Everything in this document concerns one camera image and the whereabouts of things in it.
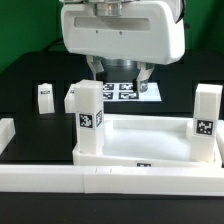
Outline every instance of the white block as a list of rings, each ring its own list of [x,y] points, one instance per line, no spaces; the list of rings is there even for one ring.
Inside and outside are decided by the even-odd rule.
[[[219,121],[216,139],[219,146],[219,151],[222,157],[222,161],[224,161],[224,122],[223,121]]]
[[[194,118],[218,120],[222,86],[199,84],[196,90]]]
[[[68,93],[65,97],[65,113],[75,113],[75,96],[74,96],[74,85],[71,84]]]
[[[12,118],[0,120],[0,154],[15,135],[15,126]]]
[[[213,162],[216,139],[193,135],[191,138],[191,154],[192,161]]]
[[[74,85],[74,92],[79,150],[99,154],[104,145],[103,83],[82,80]]]
[[[83,173],[74,166],[0,165],[0,191],[84,193]]]
[[[222,86],[199,84],[194,106],[191,159],[212,162],[216,144],[216,126],[219,118]]]
[[[103,82],[82,80],[74,85],[76,112],[96,113],[103,107]]]
[[[38,85],[38,106],[40,114],[54,113],[52,84]]]
[[[85,172],[85,193],[122,193],[122,167],[95,167]]]

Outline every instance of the black tabletop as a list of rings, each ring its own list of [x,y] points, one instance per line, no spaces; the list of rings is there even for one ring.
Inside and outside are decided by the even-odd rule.
[[[136,70],[106,66],[108,82],[131,82]],[[224,84],[224,55],[188,51],[157,65],[162,102],[105,103],[105,113],[192,117],[198,83]],[[71,83],[91,73],[84,56],[65,52],[22,55],[0,75],[0,118],[14,118],[16,136],[1,164],[72,164],[75,115],[65,114]],[[55,114],[40,115],[37,86],[53,84]],[[224,118],[223,100],[220,119]],[[223,223],[222,197],[0,193],[0,223]]]

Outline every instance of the green background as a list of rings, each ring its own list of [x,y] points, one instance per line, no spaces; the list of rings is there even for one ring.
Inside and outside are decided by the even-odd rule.
[[[224,1],[186,0],[187,49],[224,53]],[[0,0],[0,72],[20,55],[62,36],[58,0]]]

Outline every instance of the white base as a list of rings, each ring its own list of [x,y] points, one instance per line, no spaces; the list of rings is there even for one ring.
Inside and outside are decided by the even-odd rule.
[[[73,150],[75,165],[221,167],[219,147],[211,163],[190,160],[189,118],[143,117],[105,114],[105,145],[102,154]]]
[[[129,125],[134,125],[139,119],[133,116],[126,118],[129,118]],[[161,128],[163,131],[184,132],[183,127],[191,120],[156,118],[156,122],[153,123],[152,119],[155,121],[155,118],[141,117],[142,123],[138,124],[148,128],[148,123],[151,122],[151,128],[158,132]],[[122,120],[122,116],[117,116],[119,125],[122,124]],[[205,166],[204,168],[0,165],[0,191],[224,196],[224,169],[216,168],[221,163],[218,149],[224,155],[223,127],[224,123],[220,121],[217,130],[218,147],[213,163],[202,165],[200,162],[166,161],[166,165],[169,165],[169,162],[172,165],[185,163]]]

